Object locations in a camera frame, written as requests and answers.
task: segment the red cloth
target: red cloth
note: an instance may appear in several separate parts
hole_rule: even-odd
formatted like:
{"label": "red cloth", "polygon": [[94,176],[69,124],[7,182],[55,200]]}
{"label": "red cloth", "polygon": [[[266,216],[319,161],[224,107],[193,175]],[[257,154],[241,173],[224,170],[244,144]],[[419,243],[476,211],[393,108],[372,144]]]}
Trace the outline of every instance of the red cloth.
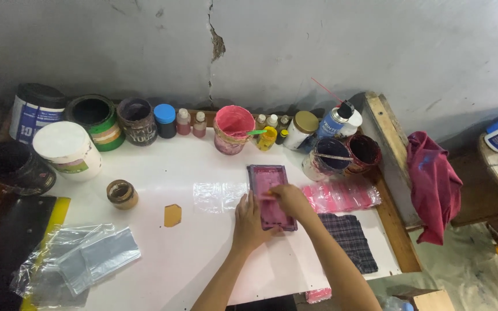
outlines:
{"label": "red cloth", "polygon": [[449,152],[426,132],[408,136],[407,165],[412,182],[412,205],[425,224],[417,243],[443,245],[447,223],[460,211],[462,181],[447,161]]}

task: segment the cardboard box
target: cardboard box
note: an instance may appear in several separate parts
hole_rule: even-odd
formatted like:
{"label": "cardboard box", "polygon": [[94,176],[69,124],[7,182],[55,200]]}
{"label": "cardboard box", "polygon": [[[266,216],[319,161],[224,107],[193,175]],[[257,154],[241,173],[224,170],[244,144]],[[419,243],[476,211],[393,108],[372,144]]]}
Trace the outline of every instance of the cardboard box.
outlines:
{"label": "cardboard box", "polygon": [[449,294],[447,294],[445,289],[414,288],[408,292],[394,296],[412,303],[414,311],[455,311]]}

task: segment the gray wall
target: gray wall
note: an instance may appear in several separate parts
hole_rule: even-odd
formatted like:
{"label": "gray wall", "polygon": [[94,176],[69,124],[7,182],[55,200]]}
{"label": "gray wall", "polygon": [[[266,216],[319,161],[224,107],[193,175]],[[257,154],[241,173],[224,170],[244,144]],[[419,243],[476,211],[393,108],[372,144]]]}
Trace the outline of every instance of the gray wall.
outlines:
{"label": "gray wall", "polygon": [[329,107],[311,76],[341,98],[383,92],[407,133],[460,145],[498,116],[498,1],[0,0],[0,96],[35,81],[177,106]]}

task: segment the red spray straw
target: red spray straw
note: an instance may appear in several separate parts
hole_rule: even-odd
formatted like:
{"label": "red spray straw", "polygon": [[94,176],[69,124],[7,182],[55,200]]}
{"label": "red spray straw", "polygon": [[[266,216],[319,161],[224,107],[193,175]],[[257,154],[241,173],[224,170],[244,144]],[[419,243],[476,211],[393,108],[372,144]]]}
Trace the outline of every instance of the red spray straw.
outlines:
{"label": "red spray straw", "polygon": [[332,92],[330,92],[327,88],[324,87],[324,85],[320,84],[320,82],[316,81],[313,77],[310,77],[311,79],[313,79],[314,82],[318,83],[318,85],[320,85],[323,89],[326,90],[326,92],[330,93],[330,95],[334,96],[335,99],[337,99],[340,103],[343,103],[343,101],[341,99],[339,99],[337,96],[335,96]]}

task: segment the white work surface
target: white work surface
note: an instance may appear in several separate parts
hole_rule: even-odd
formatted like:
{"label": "white work surface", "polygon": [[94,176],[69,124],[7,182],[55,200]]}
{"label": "white work surface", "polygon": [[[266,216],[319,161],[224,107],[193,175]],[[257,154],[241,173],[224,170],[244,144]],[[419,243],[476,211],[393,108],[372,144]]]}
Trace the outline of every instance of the white work surface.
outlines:
{"label": "white work surface", "polygon": [[[247,183],[249,164],[283,165],[290,183],[311,183],[301,171],[301,153],[280,145],[261,152],[250,142],[241,153],[228,156],[215,149],[213,137],[214,131],[208,128],[204,139],[176,135],[158,138],[148,147],[125,142],[114,151],[101,153],[103,170],[93,180],[74,183],[58,177],[48,194],[72,198],[65,223],[129,226],[142,253],[141,259],[114,278],[93,287],[85,310],[191,308],[230,251],[234,224],[233,210],[210,213],[195,208],[194,184]],[[107,200],[107,185],[116,179],[135,187],[139,194],[135,208],[117,210]],[[182,222],[167,228],[164,207],[170,204],[182,207]],[[379,268],[364,278],[400,274],[376,210],[351,214],[360,221]],[[251,254],[229,304],[328,286],[313,245],[299,224],[298,231],[274,237]]]}

